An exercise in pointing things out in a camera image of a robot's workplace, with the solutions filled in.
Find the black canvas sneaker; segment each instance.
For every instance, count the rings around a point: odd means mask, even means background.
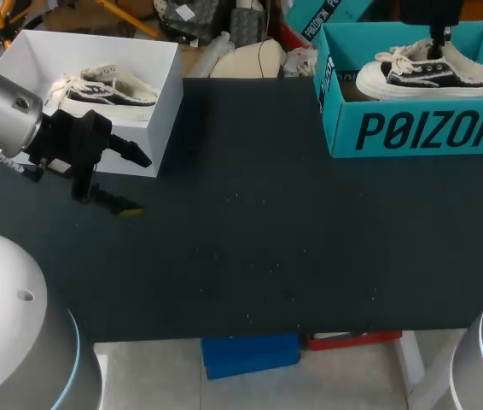
[[[356,85],[379,100],[483,97],[483,65],[460,53],[450,41],[428,59],[431,38],[378,53],[359,72]]]
[[[81,117],[93,109],[106,117],[148,121],[160,91],[116,64],[64,74],[49,90],[46,105]]]

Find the white shoe box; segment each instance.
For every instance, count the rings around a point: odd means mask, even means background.
[[[27,88],[46,103],[52,83],[64,73],[77,74],[86,68],[115,63],[160,90],[149,121],[109,117],[113,133],[135,141],[152,160],[148,168],[126,161],[107,149],[97,171],[156,177],[167,141],[183,98],[181,55],[178,45],[139,40],[24,30],[0,59],[0,74]],[[44,107],[52,115],[56,107]],[[28,164],[27,154],[15,161]]]

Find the white shoelace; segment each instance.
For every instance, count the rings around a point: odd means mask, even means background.
[[[316,60],[310,59],[310,60],[307,60],[307,64],[303,63],[297,66],[297,71],[299,74],[302,73],[306,77],[311,77],[316,73],[316,65],[317,65]]]
[[[396,74],[421,72],[421,67],[414,67],[413,61],[408,57],[418,50],[419,44],[406,45],[402,47],[392,47],[389,53],[378,53],[375,59],[379,62],[391,62],[392,70]]]
[[[88,86],[88,82],[81,79],[79,76],[63,74],[63,77],[61,79],[58,79],[50,87],[48,93],[48,101],[46,103],[48,103],[49,101],[52,101],[54,103],[61,103],[69,90],[91,91],[91,88]]]

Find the blue box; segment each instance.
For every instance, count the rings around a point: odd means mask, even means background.
[[[428,35],[402,23],[323,26],[314,85],[333,157],[483,154],[483,98],[346,102],[340,92],[338,78],[353,78],[376,53]],[[452,43],[483,64],[483,21],[454,27]]]
[[[324,23],[357,21],[372,0],[297,0],[285,16],[286,22],[310,43]]]
[[[300,359],[297,335],[272,337],[211,337],[201,339],[207,378],[227,378],[291,366]]]

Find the plastic bag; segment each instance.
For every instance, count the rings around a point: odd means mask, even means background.
[[[317,50],[300,47],[287,53],[283,65],[285,77],[311,77],[316,72]]]
[[[190,70],[188,77],[193,79],[209,77],[218,59],[234,49],[234,43],[229,40],[230,35],[227,32],[221,32],[221,35],[215,38],[204,50],[200,60]]]

